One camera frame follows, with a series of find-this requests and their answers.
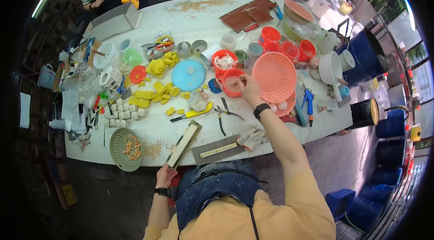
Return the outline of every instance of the red cup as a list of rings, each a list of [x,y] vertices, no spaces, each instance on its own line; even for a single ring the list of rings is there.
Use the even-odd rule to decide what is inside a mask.
[[[242,70],[240,70],[240,69],[229,69],[229,70],[227,70],[225,73],[224,73],[224,75],[223,75],[223,82],[222,82],[222,84],[223,84],[223,92],[226,94],[226,95],[228,95],[229,97],[232,97],[232,98],[236,98],[236,97],[239,97],[239,96],[241,96],[241,92],[232,92],[232,91],[230,91],[228,88],[226,88],[226,86],[225,86],[225,84],[224,84],[224,82],[225,82],[225,80],[228,78],[228,77],[232,77],[232,76],[236,76],[236,77],[239,77],[241,74],[245,74],[244,73],[244,71],[242,71]]]
[[[280,46],[279,43],[274,42],[274,41],[267,41],[267,42],[265,42],[263,47],[264,47],[264,53],[268,53],[268,52],[283,53],[282,46]]]
[[[217,56],[219,58],[224,57],[226,54],[228,54],[231,58],[233,58],[234,60],[238,60],[238,58],[236,57],[236,54],[231,52],[230,50],[220,50],[214,53],[213,55],[213,66],[214,66],[214,71],[216,73],[216,78],[221,80],[221,78],[223,77],[223,75],[225,74],[225,72],[227,72],[229,69],[219,69],[215,64],[214,64],[214,58]]]
[[[270,26],[262,28],[261,35],[259,36],[259,44],[263,47],[265,42],[279,41],[281,38],[279,31]]]
[[[293,63],[296,58],[300,56],[297,46],[290,41],[284,41],[282,43],[283,54],[286,55]]]
[[[308,40],[302,40],[299,46],[299,60],[302,62],[309,61],[316,55],[315,46]]]

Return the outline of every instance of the blue crate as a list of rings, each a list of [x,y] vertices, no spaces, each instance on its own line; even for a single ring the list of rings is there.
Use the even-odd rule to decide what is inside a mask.
[[[345,211],[350,211],[351,203],[354,199],[355,191],[350,189],[341,189],[335,192],[330,192],[326,195],[328,208],[332,212],[334,219],[339,219],[344,216]]]

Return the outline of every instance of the red lid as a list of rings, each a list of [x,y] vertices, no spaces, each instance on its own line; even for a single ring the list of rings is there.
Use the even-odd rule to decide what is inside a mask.
[[[130,81],[139,84],[146,78],[146,68],[142,65],[135,66],[130,73]]]

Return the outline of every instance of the yellow hot glue gun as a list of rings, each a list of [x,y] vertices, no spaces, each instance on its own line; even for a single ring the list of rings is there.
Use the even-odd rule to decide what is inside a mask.
[[[132,2],[134,4],[134,6],[136,7],[136,9],[138,9],[138,0],[121,0],[121,3],[125,4],[128,2]]]

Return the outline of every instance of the wristwatch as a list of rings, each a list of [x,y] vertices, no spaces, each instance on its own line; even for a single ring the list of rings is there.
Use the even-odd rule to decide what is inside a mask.
[[[259,114],[265,109],[270,109],[270,106],[266,103],[261,103],[256,107],[255,110],[253,110],[253,115],[255,115],[255,118],[257,118],[259,122],[261,122],[261,117],[259,116]]]
[[[172,199],[172,201],[176,201],[178,199],[178,187],[172,186],[171,188],[156,188],[154,189],[154,193],[157,193],[160,196],[166,196]]]

